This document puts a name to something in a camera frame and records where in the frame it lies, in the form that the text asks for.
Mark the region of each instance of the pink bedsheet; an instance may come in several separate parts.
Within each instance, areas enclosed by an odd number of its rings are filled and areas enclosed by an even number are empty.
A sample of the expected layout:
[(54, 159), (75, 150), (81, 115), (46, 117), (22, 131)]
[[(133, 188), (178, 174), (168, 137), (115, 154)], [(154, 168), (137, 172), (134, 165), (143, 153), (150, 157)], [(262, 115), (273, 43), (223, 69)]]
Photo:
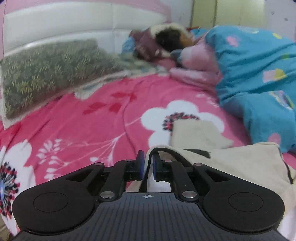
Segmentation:
[[(212, 121), (235, 146), (250, 144), (242, 122), (213, 96), (158, 75), (107, 84), (84, 101), (65, 95), (1, 129), (0, 209), (6, 225), (18, 232), (11, 205), (21, 191), (94, 162), (111, 166), (135, 158), (137, 150), (168, 144), (172, 121), (196, 116)], [(296, 167), (292, 155), (284, 157)]]

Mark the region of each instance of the blue blanket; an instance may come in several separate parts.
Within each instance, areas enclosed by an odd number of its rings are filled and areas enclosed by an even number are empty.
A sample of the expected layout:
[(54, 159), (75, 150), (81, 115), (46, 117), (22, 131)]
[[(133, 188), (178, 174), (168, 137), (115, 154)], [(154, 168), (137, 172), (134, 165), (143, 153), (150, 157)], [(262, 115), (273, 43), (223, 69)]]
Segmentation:
[(223, 74), (220, 105), (243, 119), (252, 143), (274, 141), (282, 152), (296, 152), (296, 44), (237, 26), (214, 27), (206, 42)]

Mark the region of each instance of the circular pad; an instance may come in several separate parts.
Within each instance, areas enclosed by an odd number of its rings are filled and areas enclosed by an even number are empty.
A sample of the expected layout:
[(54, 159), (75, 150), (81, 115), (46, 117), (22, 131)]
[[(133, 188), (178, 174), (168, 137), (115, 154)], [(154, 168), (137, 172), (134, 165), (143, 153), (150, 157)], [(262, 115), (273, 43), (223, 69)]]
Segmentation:
[(94, 211), (94, 198), (80, 182), (53, 180), (20, 193), (12, 211), (21, 230), (57, 234), (85, 222)]
[(44, 193), (34, 200), (34, 206), (41, 212), (51, 213), (63, 209), (68, 204), (68, 198), (57, 192)]
[(239, 233), (276, 228), (285, 209), (275, 192), (241, 179), (212, 184), (203, 207), (212, 221)]
[(263, 206), (263, 200), (253, 193), (240, 192), (230, 196), (229, 204), (238, 211), (254, 212)]

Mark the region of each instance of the dark hair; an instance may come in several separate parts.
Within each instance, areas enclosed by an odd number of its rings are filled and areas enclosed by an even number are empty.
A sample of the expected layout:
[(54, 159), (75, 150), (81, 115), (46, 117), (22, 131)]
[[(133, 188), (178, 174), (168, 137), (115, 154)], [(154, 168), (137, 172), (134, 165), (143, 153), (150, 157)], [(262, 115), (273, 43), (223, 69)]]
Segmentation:
[(180, 41), (180, 31), (172, 28), (165, 29), (156, 34), (155, 41), (168, 52), (184, 48)]

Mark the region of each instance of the crosshair symbol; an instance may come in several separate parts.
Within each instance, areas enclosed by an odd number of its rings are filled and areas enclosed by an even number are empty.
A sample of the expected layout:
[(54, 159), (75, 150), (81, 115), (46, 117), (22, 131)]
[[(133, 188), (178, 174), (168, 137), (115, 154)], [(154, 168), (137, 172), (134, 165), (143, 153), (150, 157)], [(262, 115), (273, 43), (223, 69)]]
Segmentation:
[(144, 198), (146, 198), (146, 199), (150, 199), (150, 198), (152, 198), (153, 196), (151, 196), (150, 194), (146, 194), (145, 196), (143, 196)]

